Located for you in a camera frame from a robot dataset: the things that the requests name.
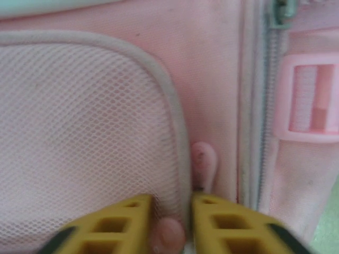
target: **pink plastic buckle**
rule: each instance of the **pink plastic buckle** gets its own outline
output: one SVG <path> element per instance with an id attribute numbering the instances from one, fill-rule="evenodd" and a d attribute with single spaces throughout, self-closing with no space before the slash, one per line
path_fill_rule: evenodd
<path id="1" fill-rule="evenodd" d="M 289 141 L 339 142 L 339 53 L 283 58 L 273 133 Z"/>

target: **mesh pocket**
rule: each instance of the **mesh pocket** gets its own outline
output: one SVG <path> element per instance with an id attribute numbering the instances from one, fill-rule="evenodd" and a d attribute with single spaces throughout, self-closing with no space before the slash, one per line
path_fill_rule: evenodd
<path id="1" fill-rule="evenodd" d="M 186 221 L 188 138 L 169 76 L 120 40 L 0 33 L 0 249 L 140 193 Z"/>

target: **zipper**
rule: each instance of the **zipper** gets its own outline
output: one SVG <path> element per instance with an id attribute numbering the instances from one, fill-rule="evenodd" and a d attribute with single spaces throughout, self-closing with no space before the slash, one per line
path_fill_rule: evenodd
<path id="1" fill-rule="evenodd" d="M 264 93 L 264 121 L 261 143 L 261 173 L 259 182 L 258 205 L 260 211 L 268 213 L 270 195 L 274 178 L 274 165 L 269 165 L 269 155 L 279 148 L 278 139 L 273 137 L 275 107 L 275 88 L 280 61 L 288 49 L 291 19 L 300 6 L 328 3 L 328 0 L 271 0 L 266 6 L 266 81 Z"/>

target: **zipper pull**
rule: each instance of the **zipper pull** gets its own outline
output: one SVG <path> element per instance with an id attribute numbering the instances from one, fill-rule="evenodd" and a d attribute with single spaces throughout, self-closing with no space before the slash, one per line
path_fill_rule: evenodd
<path id="1" fill-rule="evenodd" d="M 297 9 L 297 0 L 272 0 L 269 11 L 270 28 L 289 29 L 291 24 L 286 21 L 296 15 Z"/>

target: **pink backpack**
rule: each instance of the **pink backpack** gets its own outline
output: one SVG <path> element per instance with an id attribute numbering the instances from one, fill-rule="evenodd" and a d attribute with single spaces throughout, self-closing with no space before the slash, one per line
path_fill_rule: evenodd
<path id="1" fill-rule="evenodd" d="M 309 242 L 339 172 L 338 13 L 337 0 L 1 1 L 0 254 L 139 193 L 188 226 L 197 142 L 217 152 L 213 193 Z"/>

